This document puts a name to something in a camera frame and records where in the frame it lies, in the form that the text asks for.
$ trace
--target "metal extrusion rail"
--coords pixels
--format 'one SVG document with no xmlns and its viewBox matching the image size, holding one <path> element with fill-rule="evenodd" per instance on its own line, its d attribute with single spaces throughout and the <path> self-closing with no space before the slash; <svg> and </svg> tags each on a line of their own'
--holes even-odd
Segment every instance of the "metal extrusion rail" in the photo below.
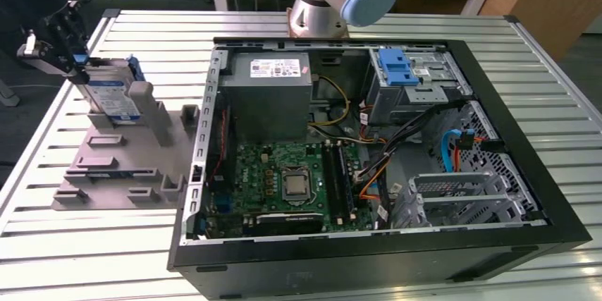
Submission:
<svg viewBox="0 0 602 301">
<path fill-rule="evenodd" d="M 200 104 L 212 38 L 284 37 L 284 13 L 123 11 L 103 18 L 95 56 L 134 53 L 167 109 Z M 522 28 L 502 17 L 391 15 L 352 37 L 462 39 L 479 60 L 594 240 L 489 281 L 421 285 L 287 300 L 599 300 L 602 120 Z M 0 192 L 3 300 L 199 300 L 166 270 L 175 211 L 53 211 L 52 195 L 91 125 L 88 104 L 60 89 Z"/>
</svg>

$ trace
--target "connector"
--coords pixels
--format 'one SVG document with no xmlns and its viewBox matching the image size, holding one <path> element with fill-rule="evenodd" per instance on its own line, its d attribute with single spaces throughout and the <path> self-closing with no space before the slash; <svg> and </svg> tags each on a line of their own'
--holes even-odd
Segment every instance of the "connector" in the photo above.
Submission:
<svg viewBox="0 0 602 301">
<path fill-rule="evenodd" d="M 461 134 L 459 139 L 455 142 L 455 147 L 463 150 L 471 150 L 474 145 L 474 130 L 465 130 Z"/>
</svg>

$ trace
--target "white wire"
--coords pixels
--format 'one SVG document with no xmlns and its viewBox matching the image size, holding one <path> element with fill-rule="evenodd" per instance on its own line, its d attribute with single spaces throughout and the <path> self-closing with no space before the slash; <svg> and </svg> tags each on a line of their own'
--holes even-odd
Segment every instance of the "white wire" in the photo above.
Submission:
<svg viewBox="0 0 602 301">
<path fill-rule="evenodd" d="M 8 86 L 8 88 L 17 88 L 17 87 L 49 87 L 49 88 L 60 88 L 60 86 L 53 86 L 53 85 L 15 85 L 15 86 Z"/>
<path fill-rule="evenodd" d="M 328 135 L 323 134 L 314 126 L 310 126 L 310 127 L 327 139 L 347 140 L 347 141 L 351 141 L 351 142 L 356 142 L 359 144 L 372 145 L 372 142 L 360 141 L 360 140 L 352 139 L 350 137 L 335 137 L 335 138 L 332 138 Z"/>
</svg>

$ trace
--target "motherboard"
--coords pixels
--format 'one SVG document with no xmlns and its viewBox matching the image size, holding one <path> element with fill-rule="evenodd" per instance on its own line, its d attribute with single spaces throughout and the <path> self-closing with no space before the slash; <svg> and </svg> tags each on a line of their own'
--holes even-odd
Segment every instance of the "motherboard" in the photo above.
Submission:
<svg viewBox="0 0 602 301">
<path fill-rule="evenodd" d="M 359 168 L 354 144 L 238 145 L 234 192 L 215 196 L 223 236 L 371 229 L 371 211 L 358 206 L 352 187 Z"/>
</svg>

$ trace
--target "blue drive bay latch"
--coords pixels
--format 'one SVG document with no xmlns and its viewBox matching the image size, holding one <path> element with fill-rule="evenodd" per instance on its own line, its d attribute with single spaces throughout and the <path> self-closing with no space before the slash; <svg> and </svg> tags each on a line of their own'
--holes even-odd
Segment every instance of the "blue drive bay latch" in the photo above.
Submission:
<svg viewBox="0 0 602 301">
<path fill-rule="evenodd" d="M 413 62 L 401 49 L 379 49 L 378 55 L 383 72 L 387 75 L 387 85 L 417 86 L 421 83 L 413 73 Z"/>
</svg>

